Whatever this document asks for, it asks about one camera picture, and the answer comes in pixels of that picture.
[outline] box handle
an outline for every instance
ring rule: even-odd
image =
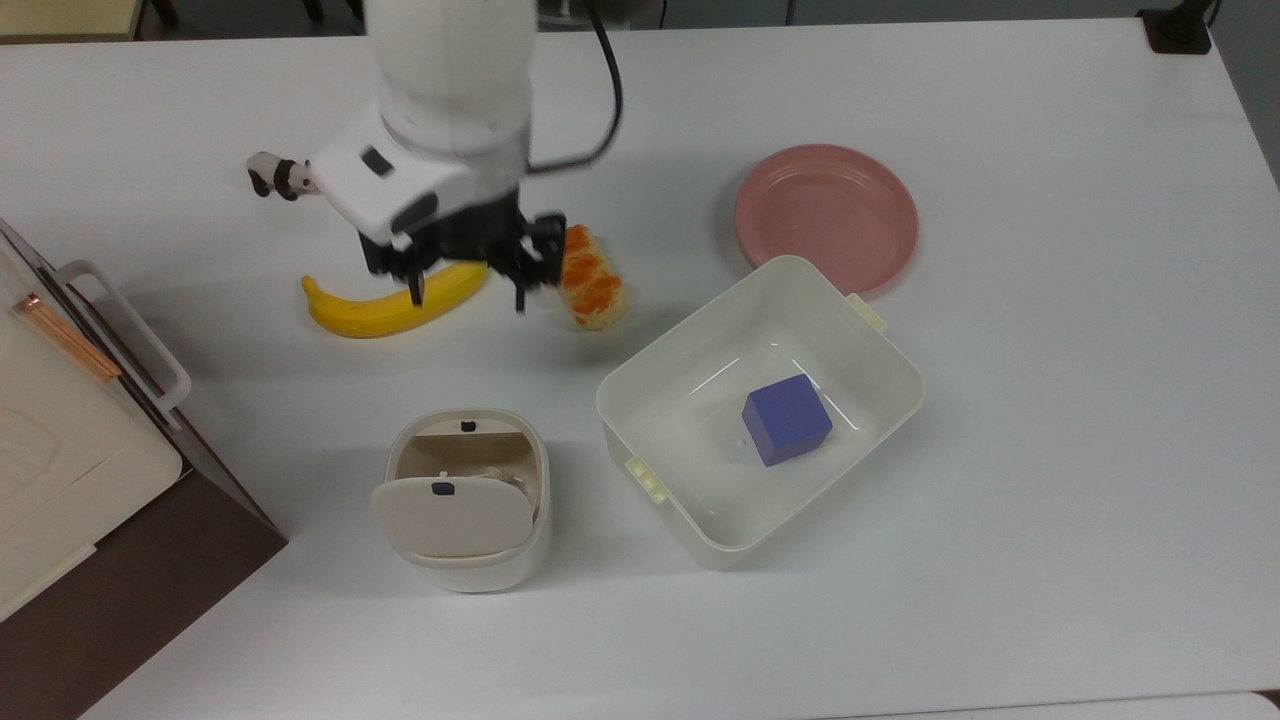
[[[151,345],[156,355],[159,355],[160,359],[164,360],[164,364],[169,366],[169,370],[173,372],[174,375],[173,387],[160,393],[159,396],[155,396],[151,392],[151,388],[147,387],[146,383],[138,383],[138,387],[142,389],[142,392],[147,395],[147,397],[156,406],[156,409],[160,410],[160,413],[168,414],[170,410],[177,407],[179,402],[186,400],[187,393],[191,392],[191,375],[187,374],[186,368],[178,364],[178,359],[174,357],[172,352],[169,352],[169,348],[165,347],[163,342],[160,342],[160,338],[156,337],[156,333],[150,327],[147,327],[146,322],[142,319],[142,315],[140,315],[138,311],[133,307],[133,305],[131,305],[129,301],[125,300],[123,295],[120,295],[120,291],[116,290],[115,286],[106,279],[106,275],[102,274],[102,270],[99,269],[97,265],[90,263],[88,260],[74,260],[72,263],[63,265],[61,268],[59,268],[52,273],[54,279],[67,287],[70,287],[73,281],[83,275],[92,275],[93,279],[96,279],[102,286],[102,290],[106,291],[106,293],[111,297],[111,300],[119,304],[120,310],[124,313],[124,316],[136,325],[142,338],[146,340],[148,345]]]
[[[876,310],[872,310],[872,306],[868,305],[861,297],[858,297],[856,292],[845,296],[845,299],[849,300],[849,304],[854,306],[854,310],[858,310],[858,314],[861,315],[864,320],[867,320],[868,323],[872,324],[873,328],[876,328],[876,332],[883,333],[884,331],[888,329],[888,323],[886,323],[883,318],[877,315]]]
[[[631,477],[635,478],[637,483],[640,483],[640,487],[644,488],[646,493],[649,493],[649,497],[655,503],[662,505],[663,502],[667,502],[667,498],[671,497],[671,493],[667,492],[667,488],[663,487],[660,480],[658,480],[658,475],[653,474],[653,470],[650,470],[649,466],[645,465],[644,460],[640,460],[639,457],[632,457],[631,460],[627,460],[627,471],[631,473]]]

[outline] bread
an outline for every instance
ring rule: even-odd
[[[627,311],[627,288],[586,225],[573,225],[564,234],[559,296],[573,320],[589,331],[603,331]]]

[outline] black cable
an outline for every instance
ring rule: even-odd
[[[613,138],[618,135],[618,126],[622,124],[622,73],[618,72],[618,60],[613,56],[613,45],[609,44],[608,33],[604,32],[604,20],[600,19],[600,13],[595,9],[595,0],[584,0],[584,4],[586,5],[586,14],[591,17],[591,27],[595,28],[595,37],[600,41],[604,61],[609,65],[609,79],[613,81],[613,120],[609,123],[609,132],[595,150],[586,155],[566,158],[544,165],[530,164],[529,174],[531,176],[590,167],[591,163],[599,160],[609,146],[613,145]]]

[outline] pink plate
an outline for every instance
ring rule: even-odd
[[[737,191],[733,215],[753,265],[799,255],[846,295],[888,284],[920,234],[902,181],[836,145],[800,145],[765,158]]]

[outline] small trash can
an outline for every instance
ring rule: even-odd
[[[374,516],[392,547],[440,587],[507,589],[547,556],[549,480],[547,447],[524,418],[434,413],[392,446]]]

